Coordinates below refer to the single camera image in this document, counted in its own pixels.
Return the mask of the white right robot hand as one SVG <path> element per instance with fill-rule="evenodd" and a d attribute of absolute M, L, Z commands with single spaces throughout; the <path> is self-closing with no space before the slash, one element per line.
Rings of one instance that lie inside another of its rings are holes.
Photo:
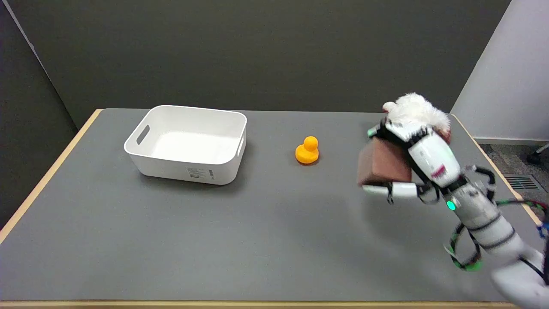
<path fill-rule="evenodd" d="M 468 184 L 449 145 L 427 123 L 402 124 L 384 118 L 368 130 L 368 137 L 380 138 L 395 145 L 403 152 L 404 163 L 423 181 L 418 184 L 361 180 L 360 186 L 365 192 L 386 195 L 391 205 L 394 198 L 419 198 L 428 204 L 423 195 L 431 190 L 436 194 L 431 203 L 435 203 L 441 195 L 452 195 Z"/>

